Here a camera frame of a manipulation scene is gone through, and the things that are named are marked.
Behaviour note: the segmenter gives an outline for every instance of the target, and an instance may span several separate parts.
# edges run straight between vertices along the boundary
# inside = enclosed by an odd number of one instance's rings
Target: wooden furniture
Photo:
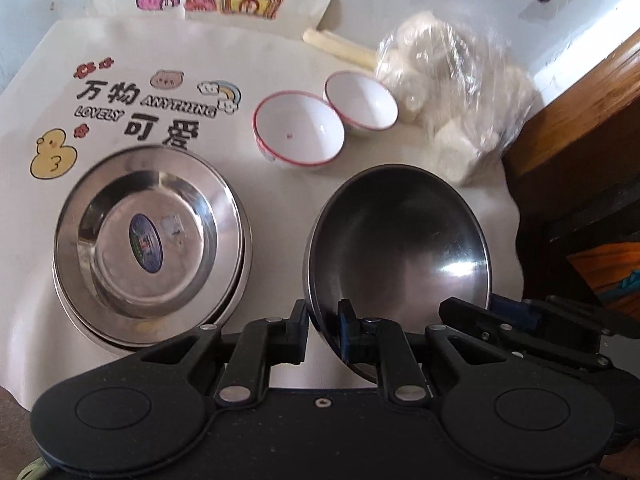
[[[640,173],[640,30],[529,120],[504,165],[523,227]]]

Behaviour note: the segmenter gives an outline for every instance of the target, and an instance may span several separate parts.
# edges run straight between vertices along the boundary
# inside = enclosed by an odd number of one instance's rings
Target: red flower drawing
[[[100,69],[110,68],[113,63],[113,59],[111,59],[110,57],[106,57],[100,63],[98,63],[98,66],[100,67]]]
[[[86,123],[82,123],[74,130],[74,137],[79,137],[80,139],[82,139],[88,133],[89,127],[86,125]]]
[[[78,65],[78,68],[76,68],[76,73],[74,74],[74,77],[77,77],[78,79],[83,79],[87,77],[91,72],[95,72],[95,65],[93,61],[89,63],[82,63],[82,65]]]

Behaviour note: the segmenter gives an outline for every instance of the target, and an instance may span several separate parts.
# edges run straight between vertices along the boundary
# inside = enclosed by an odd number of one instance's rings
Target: dark metal bowl
[[[405,331],[438,323],[455,296],[487,308],[491,265],[482,230],[464,199],[443,180],[389,164],[363,171],[324,206],[305,255],[312,320],[334,352],[338,301],[358,317],[385,317]],[[354,371],[376,381],[371,366]]]

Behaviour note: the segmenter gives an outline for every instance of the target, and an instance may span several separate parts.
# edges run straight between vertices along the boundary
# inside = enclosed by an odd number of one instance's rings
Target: stacked metal plates
[[[58,219],[53,274],[73,324],[111,350],[224,323],[249,275],[251,229],[204,160],[145,146],[91,168]]]

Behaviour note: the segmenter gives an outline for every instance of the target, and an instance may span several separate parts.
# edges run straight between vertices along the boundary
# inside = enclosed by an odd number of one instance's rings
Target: yellow duck drawing
[[[65,146],[66,133],[59,128],[49,130],[36,140],[36,156],[31,161],[31,174],[48,180],[64,175],[76,163],[78,152]]]

